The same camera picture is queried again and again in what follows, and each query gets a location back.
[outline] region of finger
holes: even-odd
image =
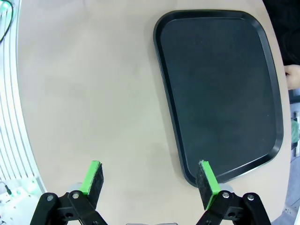
[[[287,74],[300,73],[300,66],[298,65],[285,66],[285,73]]]
[[[297,89],[300,87],[300,76],[296,74],[287,75],[286,83],[289,90]]]

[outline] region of white object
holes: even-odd
[[[297,118],[297,122],[299,124],[299,127],[300,127],[300,112],[295,112],[295,116]],[[298,144],[297,144],[297,147],[296,147],[296,150],[295,150],[295,157],[298,157],[300,156],[300,140],[298,141]]]
[[[0,180],[36,178],[45,191],[27,136],[17,80],[17,29],[21,1],[13,2],[11,26],[0,44]],[[0,33],[11,20],[11,6],[2,10]]]
[[[11,191],[13,196],[0,195],[1,220],[8,225],[30,224],[40,196],[29,194],[22,187]]]
[[[300,225],[300,209],[298,210],[294,225]]]

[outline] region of black tray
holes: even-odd
[[[173,11],[159,19],[153,39],[190,184],[200,159],[226,182],[276,156],[283,140],[280,92],[266,34],[253,16]]]

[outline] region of bolt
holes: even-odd
[[[79,197],[79,194],[78,194],[78,193],[74,193],[74,194],[72,195],[72,197],[76,199],[76,198]]]
[[[48,195],[47,201],[51,201],[53,199],[53,195]]]
[[[222,196],[223,196],[223,198],[229,198],[229,194],[228,194],[227,192],[224,192],[224,193],[222,194]]]
[[[254,200],[254,196],[253,196],[253,195],[248,195],[247,199],[248,199],[249,201],[253,201],[253,200]]]

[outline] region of beige table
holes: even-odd
[[[268,164],[229,182],[256,192],[271,220],[285,202],[290,158],[283,64],[261,0],[26,0],[19,24],[19,86],[32,149],[48,191],[64,194],[103,162],[97,209],[109,224],[177,222],[203,214],[185,181],[152,41],[176,9],[233,9],[264,27],[278,74],[285,135]]]

